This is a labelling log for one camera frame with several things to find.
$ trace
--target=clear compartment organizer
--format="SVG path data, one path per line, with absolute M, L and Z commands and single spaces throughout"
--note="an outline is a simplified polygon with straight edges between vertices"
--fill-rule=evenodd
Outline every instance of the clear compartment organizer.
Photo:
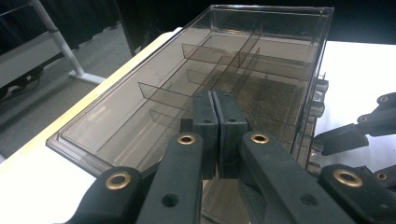
M 211 6 L 47 145 L 93 175 L 112 166 L 144 171 L 192 118 L 191 97 L 223 90 L 235 94 L 253 130 L 276 136 L 305 166 L 331 19 L 326 7 Z M 236 181 L 205 181 L 202 207 L 204 223 L 248 223 Z

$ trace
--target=metal stand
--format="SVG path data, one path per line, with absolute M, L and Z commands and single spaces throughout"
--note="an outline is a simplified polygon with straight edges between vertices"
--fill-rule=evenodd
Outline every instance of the metal stand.
M 44 25 L 47 27 L 47 30 L 49 31 L 49 34 L 52 40 L 55 42 L 56 46 L 58 46 L 58 48 L 64 54 L 64 57 L 72 64 L 74 71 L 71 71 L 69 75 L 95 84 L 102 83 L 105 78 L 84 72 L 76 56 L 73 54 L 72 50 L 69 48 L 66 41 L 64 40 L 61 32 L 53 23 L 46 9 L 44 9 L 43 5 L 41 5 L 41 2 L 39 0 L 31 0 L 30 5 L 35 9 L 38 17 L 40 17 L 40 19 L 44 22 Z

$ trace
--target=metal pole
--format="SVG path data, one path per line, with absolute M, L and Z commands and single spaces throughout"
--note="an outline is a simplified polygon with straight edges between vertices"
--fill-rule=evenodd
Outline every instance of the metal pole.
M 30 4 L 35 9 L 35 12 L 38 14 L 40 19 L 44 22 L 45 26 L 47 27 L 47 30 L 49 31 L 50 36 L 52 37 L 53 41 L 58 46 L 58 48 L 62 51 L 64 57 L 66 57 L 69 60 L 69 62 L 72 64 L 76 72 L 76 76 L 77 77 L 84 76 L 85 72 L 82 69 L 79 62 L 77 61 L 76 56 L 73 54 L 72 50 L 67 45 L 66 41 L 64 40 L 64 37 L 53 23 L 46 9 L 44 9 L 43 5 L 41 5 L 41 2 L 39 0 L 30 0 Z

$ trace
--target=gray floor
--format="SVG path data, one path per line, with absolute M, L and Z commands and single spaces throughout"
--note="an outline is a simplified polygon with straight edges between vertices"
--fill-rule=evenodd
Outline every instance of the gray floor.
M 109 77 L 131 59 L 120 25 L 82 44 L 75 55 L 86 73 L 100 77 Z M 70 63 L 62 58 L 44 69 L 37 88 L 0 104 L 0 154 L 3 157 L 12 155 L 96 87 L 70 77 L 71 70 Z

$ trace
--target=white table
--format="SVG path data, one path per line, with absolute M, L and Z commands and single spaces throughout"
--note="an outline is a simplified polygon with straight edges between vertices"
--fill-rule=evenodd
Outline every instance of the white table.
M 1 223 L 59 223 L 73 216 L 94 177 L 47 148 L 45 141 L 171 35 L 159 37 L 0 164 Z M 359 115 L 375 109 L 379 95 L 396 91 L 395 56 L 396 46 L 328 42 L 321 73 L 326 72 L 330 88 L 317 133 L 356 123 Z M 372 171 L 396 164 L 395 136 L 370 139 L 370 144 L 330 157 L 317 155 L 313 161 L 322 165 L 366 164 Z

